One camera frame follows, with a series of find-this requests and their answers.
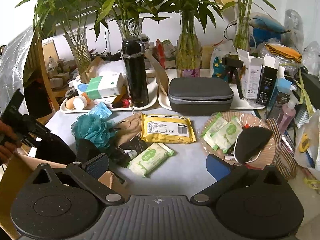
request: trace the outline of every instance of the orange towel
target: orange towel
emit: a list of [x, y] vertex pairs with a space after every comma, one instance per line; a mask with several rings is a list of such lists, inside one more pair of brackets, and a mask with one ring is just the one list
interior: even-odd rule
[[281, 55], [289, 60], [294, 60], [296, 63], [301, 64], [302, 55], [294, 49], [285, 47], [283, 45], [270, 45], [266, 44], [267, 50], [272, 54]]

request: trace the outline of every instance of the pink liquid soap bottle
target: pink liquid soap bottle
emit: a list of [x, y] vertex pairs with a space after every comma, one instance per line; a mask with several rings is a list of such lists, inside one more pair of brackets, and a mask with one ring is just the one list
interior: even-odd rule
[[291, 94], [289, 102], [282, 106], [282, 111], [279, 114], [279, 117], [277, 120], [281, 134], [283, 134], [285, 130], [287, 130], [290, 122], [295, 117], [296, 110], [294, 108], [298, 103], [299, 101], [297, 100], [297, 98], [293, 94]]

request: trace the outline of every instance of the table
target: table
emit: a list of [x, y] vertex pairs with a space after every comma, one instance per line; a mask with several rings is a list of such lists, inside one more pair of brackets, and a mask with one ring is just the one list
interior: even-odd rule
[[[177, 114], [161, 108], [158, 103], [152, 109], [143, 111], [143, 113]], [[131, 112], [113, 112], [110, 118], [115, 122], [119, 122], [131, 114]], [[76, 152], [76, 144], [75, 138], [71, 134], [70, 126], [80, 115], [82, 114], [64, 114], [58, 111], [46, 125], [52, 133], [62, 138], [74, 152]], [[208, 117], [192, 116], [190, 119], [194, 132], [197, 133], [208, 120]], [[127, 189], [132, 195], [186, 195], [190, 198], [216, 182], [207, 172], [207, 155], [200, 143], [167, 145], [176, 151], [176, 155], [170, 157], [154, 170], [148, 178], [139, 177], [129, 169], [121, 168], [114, 164], [110, 165], [110, 170], [128, 181]], [[34, 156], [35, 149], [31, 149], [29, 155]], [[305, 225], [320, 214], [320, 196], [303, 183], [301, 171], [299, 171], [297, 179], [290, 180], [289, 184], [304, 207], [305, 218], [302, 225]]]

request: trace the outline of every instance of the paper plate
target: paper plate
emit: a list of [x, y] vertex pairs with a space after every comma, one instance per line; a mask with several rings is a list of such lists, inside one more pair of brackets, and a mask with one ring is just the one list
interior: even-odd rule
[[[261, 119], [259, 119], [256, 116], [253, 116], [251, 114], [230, 111], [230, 112], [222, 113], [222, 116], [228, 122], [231, 121], [231, 118], [233, 116], [236, 116], [240, 120], [242, 126], [245, 126], [246, 124], [249, 124], [250, 126], [260, 126], [260, 127], [265, 127], [265, 128], [269, 129], [269, 127], [265, 124], [265, 122], [263, 122]], [[204, 127], [202, 128], [202, 130], [200, 131], [199, 134], [202, 134], [203, 131], [210, 125], [212, 119], [213, 119], [213, 117], [211, 117], [204, 124]], [[226, 161], [227, 163], [230, 163], [230, 164], [236, 163], [236, 161], [225, 160], [222, 150], [218, 149], [217, 151], [214, 151], [206, 143], [206, 141], [203, 138], [200, 138], [200, 142], [203, 145], [204, 150], [208, 155], [209, 154], [214, 154], [214, 155], [218, 156], [219, 158], [221, 158], [222, 160], [224, 160], [224, 161]], [[257, 168], [257, 169], [263, 169], [266, 165], [269, 165], [269, 164], [271, 164], [273, 162], [273, 159], [275, 157], [275, 153], [276, 153], [276, 141], [275, 141], [274, 135], [272, 135], [270, 141], [268, 142], [266, 147], [261, 152], [259, 158], [257, 160], [255, 160], [254, 162], [249, 163], [249, 165], [254, 167], [254, 168]]]

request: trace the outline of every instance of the black thermos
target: black thermos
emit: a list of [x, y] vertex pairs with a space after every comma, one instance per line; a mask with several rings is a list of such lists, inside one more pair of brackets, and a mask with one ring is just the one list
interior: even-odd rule
[[122, 42], [129, 91], [135, 107], [144, 107], [149, 104], [144, 52], [144, 44], [139, 38], [129, 38]]

